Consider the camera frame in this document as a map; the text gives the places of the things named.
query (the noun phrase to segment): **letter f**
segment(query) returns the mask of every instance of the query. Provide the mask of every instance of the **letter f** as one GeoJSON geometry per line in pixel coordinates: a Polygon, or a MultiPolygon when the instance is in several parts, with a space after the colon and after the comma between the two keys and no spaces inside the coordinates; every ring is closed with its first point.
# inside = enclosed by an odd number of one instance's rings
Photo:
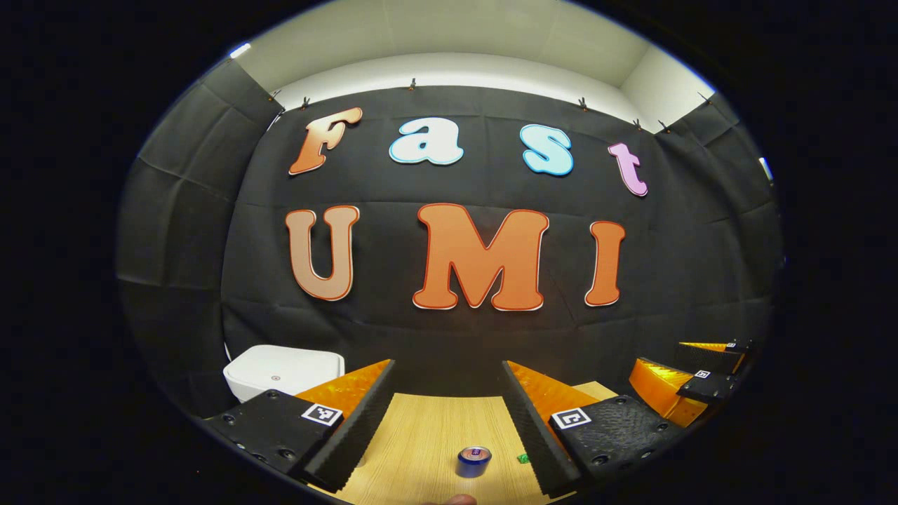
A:
{"type": "Polygon", "coordinates": [[[339,144],[340,139],[343,138],[343,132],[346,131],[346,124],[343,121],[355,124],[361,119],[362,110],[353,107],[348,111],[337,112],[309,123],[305,127],[309,133],[305,136],[303,148],[299,150],[299,157],[296,158],[287,173],[297,175],[322,166],[327,160],[327,156],[321,153],[321,149],[327,144],[330,151],[339,144]]]}

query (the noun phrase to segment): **letter m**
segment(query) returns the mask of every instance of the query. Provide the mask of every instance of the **letter m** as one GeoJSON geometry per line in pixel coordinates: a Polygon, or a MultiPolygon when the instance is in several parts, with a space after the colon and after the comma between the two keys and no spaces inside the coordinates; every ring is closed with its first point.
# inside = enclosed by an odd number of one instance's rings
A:
{"type": "Polygon", "coordinates": [[[490,300],[498,310],[536,310],[542,234],[549,219],[533,210],[508,213],[489,246],[485,246],[468,211],[449,203],[426,205],[418,219],[427,225],[427,271],[424,287],[412,297],[428,309],[450,309],[458,296],[449,289],[451,270],[471,307],[479,307],[499,273],[502,284],[490,300]]]}

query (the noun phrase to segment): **soda can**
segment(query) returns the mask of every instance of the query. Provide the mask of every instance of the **soda can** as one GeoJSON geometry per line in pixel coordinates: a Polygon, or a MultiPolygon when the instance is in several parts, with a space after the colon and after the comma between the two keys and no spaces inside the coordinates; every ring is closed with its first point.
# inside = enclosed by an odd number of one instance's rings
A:
{"type": "Polygon", "coordinates": [[[492,453],[486,447],[465,447],[458,453],[458,464],[455,467],[455,473],[460,477],[468,479],[480,477],[487,471],[487,465],[492,458],[492,453]]]}

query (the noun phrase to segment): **black curtain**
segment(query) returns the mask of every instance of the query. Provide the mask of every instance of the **black curtain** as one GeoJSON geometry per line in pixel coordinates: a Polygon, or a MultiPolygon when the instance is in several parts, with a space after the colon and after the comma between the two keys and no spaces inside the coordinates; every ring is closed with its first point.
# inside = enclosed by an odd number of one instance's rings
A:
{"type": "Polygon", "coordinates": [[[498,364],[511,359],[569,384],[598,380],[634,394],[628,377],[636,357],[673,360],[679,341],[762,342],[782,257],[776,205],[743,125],[723,97],[711,101],[655,135],[572,103],[460,86],[356,93],[285,113],[249,161],[227,234],[221,310],[232,356],[270,343],[335,351],[347,370],[392,358],[401,392],[436,395],[498,394],[498,364]],[[289,176],[305,126],[352,107],[364,116],[324,152],[324,166],[289,176]],[[461,160],[440,166],[389,157],[400,125],[423,117],[458,125],[461,160]],[[524,164],[519,132],[530,123],[570,137],[570,174],[533,173],[524,164]],[[645,198],[627,191],[607,151],[619,142],[640,160],[645,198]],[[453,277],[456,308],[415,307],[427,257],[417,211],[436,202],[464,205],[486,243],[512,209],[548,216],[544,306],[528,313],[500,312],[489,302],[470,308],[453,277]],[[343,204],[361,211],[353,227],[355,279],[345,298],[327,302],[296,284],[284,218],[300,208],[316,213],[313,264],[328,275],[330,230],[321,216],[343,204]],[[627,233],[621,298],[612,306],[583,300],[594,272],[589,226],[597,220],[627,233]]]}
{"type": "Polygon", "coordinates": [[[281,111],[227,60],[172,105],[123,190],[116,253],[123,306],[163,390],[197,415],[235,403],[222,376],[225,241],[247,163],[281,111]]]}

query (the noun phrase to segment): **wooden table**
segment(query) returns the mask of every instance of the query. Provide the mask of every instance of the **wooden table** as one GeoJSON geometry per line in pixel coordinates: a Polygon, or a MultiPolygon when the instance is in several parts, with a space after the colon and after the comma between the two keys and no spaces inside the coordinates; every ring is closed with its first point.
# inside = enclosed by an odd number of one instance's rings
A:
{"type": "MultiPolygon", "coordinates": [[[[597,401],[616,394],[597,382],[576,385],[597,401]]],[[[337,493],[314,489],[356,505],[443,503],[458,493],[478,505],[542,505],[533,467],[501,396],[453,398],[396,394],[362,465],[337,493]],[[455,474],[458,452],[483,446],[493,453],[487,472],[474,479],[455,474]]]]}

